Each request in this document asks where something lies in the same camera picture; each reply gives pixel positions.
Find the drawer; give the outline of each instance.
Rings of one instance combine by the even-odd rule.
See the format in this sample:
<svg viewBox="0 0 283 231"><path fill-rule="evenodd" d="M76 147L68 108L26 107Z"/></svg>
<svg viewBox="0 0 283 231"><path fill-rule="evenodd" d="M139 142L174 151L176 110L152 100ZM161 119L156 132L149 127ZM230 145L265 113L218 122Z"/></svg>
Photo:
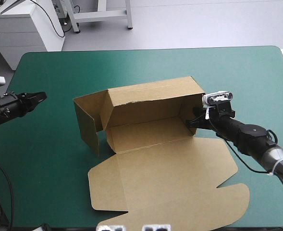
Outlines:
<svg viewBox="0 0 283 231"><path fill-rule="evenodd" d="M0 47L0 53L12 70L16 70L22 56L28 52L46 51L44 46L33 47Z"/></svg>
<svg viewBox="0 0 283 231"><path fill-rule="evenodd" d="M44 46L38 32L0 33L0 47Z"/></svg>
<svg viewBox="0 0 283 231"><path fill-rule="evenodd" d="M36 32L37 28L31 17L0 18L0 33Z"/></svg>

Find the green table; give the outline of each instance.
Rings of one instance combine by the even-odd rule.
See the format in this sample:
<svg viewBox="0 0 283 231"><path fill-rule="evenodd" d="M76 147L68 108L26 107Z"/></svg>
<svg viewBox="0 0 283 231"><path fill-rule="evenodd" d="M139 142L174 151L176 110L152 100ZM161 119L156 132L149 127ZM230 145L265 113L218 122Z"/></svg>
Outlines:
<svg viewBox="0 0 283 231"><path fill-rule="evenodd" d="M87 172L112 155L101 133L101 157L81 140L73 98L118 87L193 75L205 92L229 90L236 118L271 128L283 147L283 56L277 47L146 51L28 53L10 90L45 91L48 99L24 118L0 126L0 163L15 193L15 226L88 227L118 212L95 211ZM213 137L212 131L197 132ZM283 187L276 177L239 171L224 185L250 188L245 215L232 226L283 226ZM243 157L260 169L250 157ZM0 173L0 201L10 215L10 197Z"/></svg>

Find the gray floor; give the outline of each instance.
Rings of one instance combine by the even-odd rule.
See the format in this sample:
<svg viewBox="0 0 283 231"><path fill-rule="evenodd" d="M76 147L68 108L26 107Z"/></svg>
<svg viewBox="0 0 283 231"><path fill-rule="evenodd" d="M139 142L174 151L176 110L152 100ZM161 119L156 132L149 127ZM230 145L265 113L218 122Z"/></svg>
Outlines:
<svg viewBox="0 0 283 231"><path fill-rule="evenodd" d="M283 0L131 0L134 29L125 20L83 23L66 34L64 51L274 45L283 49ZM124 0L107 0L108 9ZM96 2L74 0L81 11ZM13 71L0 55L0 75Z"/></svg>

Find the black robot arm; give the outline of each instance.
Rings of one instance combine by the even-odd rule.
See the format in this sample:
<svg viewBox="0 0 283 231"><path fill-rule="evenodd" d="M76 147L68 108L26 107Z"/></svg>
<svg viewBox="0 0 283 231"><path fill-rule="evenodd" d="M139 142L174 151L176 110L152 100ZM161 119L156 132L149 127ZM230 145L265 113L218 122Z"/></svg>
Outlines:
<svg viewBox="0 0 283 231"><path fill-rule="evenodd" d="M258 125L235 120L230 103L232 97L227 91L204 95L202 100L207 108L194 108L196 118L187 121L187 126L215 131L218 137L231 141L242 154L253 157L266 171L283 179L283 148L278 145L276 135Z"/></svg>
<svg viewBox="0 0 283 231"><path fill-rule="evenodd" d="M0 86L5 84L4 77L0 77ZM47 98L45 92L37 93L21 93L14 92L5 93L0 96L0 124L17 117L23 117L43 100Z"/></svg>

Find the unfolded cardboard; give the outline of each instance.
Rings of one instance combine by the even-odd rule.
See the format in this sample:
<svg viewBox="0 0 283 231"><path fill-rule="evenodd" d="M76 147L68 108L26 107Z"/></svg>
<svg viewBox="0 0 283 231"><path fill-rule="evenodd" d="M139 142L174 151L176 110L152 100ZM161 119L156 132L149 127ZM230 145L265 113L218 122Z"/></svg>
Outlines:
<svg viewBox="0 0 283 231"><path fill-rule="evenodd" d="M195 138L185 126L202 106L202 88L191 78L132 85L74 100L82 139L99 154L104 129L116 154L88 173L96 210L128 211L100 223L171 224L172 230L212 230L246 211L244 184L217 188L237 172L219 139Z"/></svg>

